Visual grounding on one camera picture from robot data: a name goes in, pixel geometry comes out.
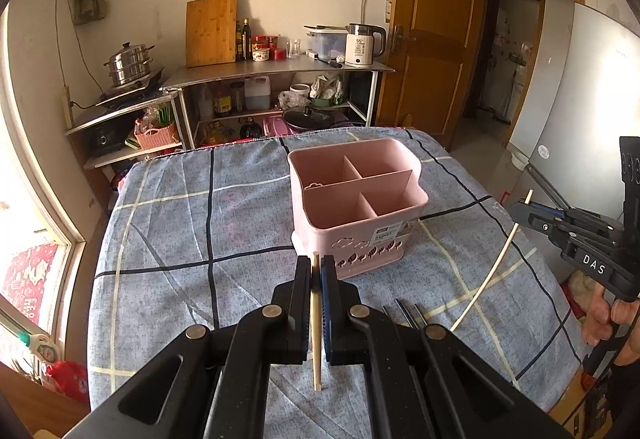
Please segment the person right hand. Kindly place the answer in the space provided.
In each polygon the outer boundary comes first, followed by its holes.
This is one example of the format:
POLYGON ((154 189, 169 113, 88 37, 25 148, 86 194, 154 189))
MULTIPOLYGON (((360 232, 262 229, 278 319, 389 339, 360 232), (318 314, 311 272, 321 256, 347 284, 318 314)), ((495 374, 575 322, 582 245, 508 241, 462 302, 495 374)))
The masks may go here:
POLYGON ((635 363, 639 360, 639 300, 626 303, 616 300, 610 305, 604 299, 605 288, 599 283, 594 287, 586 321, 582 327, 582 339, 590 346, 597 346, 600 341, 607 341, 613 335, 613 323, 628 324, 631 334, 615 360, 619 367, 635 363))

